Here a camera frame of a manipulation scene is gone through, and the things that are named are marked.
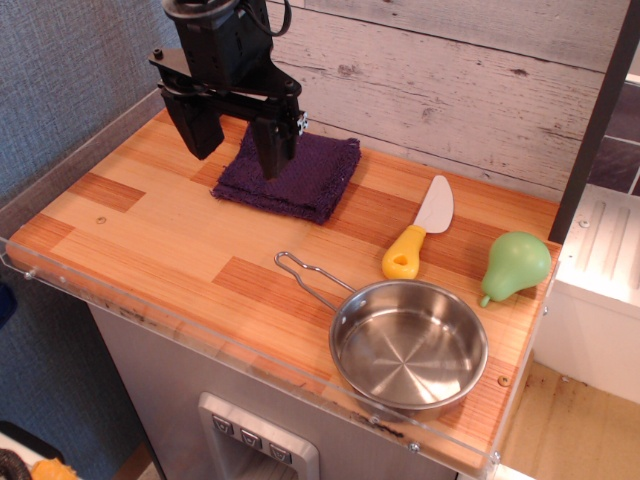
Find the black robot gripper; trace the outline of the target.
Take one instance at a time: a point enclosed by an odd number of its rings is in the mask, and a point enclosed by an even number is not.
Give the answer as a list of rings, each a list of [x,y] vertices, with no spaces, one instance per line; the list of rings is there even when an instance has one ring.
[[[158,87],[184,144],[199,160],[224,141],[218,113],[252,122],[263,176],[277,178],[295,157],[303,132],[300,83],[271,58],[274,39],[287,33],[286,9],[275,30],[266,9],[166,9],[180,46],[157,48]]]

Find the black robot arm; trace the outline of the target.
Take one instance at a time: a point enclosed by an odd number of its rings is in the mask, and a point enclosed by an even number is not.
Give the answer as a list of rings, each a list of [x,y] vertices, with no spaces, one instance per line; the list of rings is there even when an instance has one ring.
[[[306,114],[298,81],[272,61],[273,40],[291,24],[273,30],[263,1],[165,1],[180,45],[156,48],[149,57],[158,88],[188,150],[206,159],[224,140],[223,115],[249,123],[258,161],[267,179],[295,157]]]

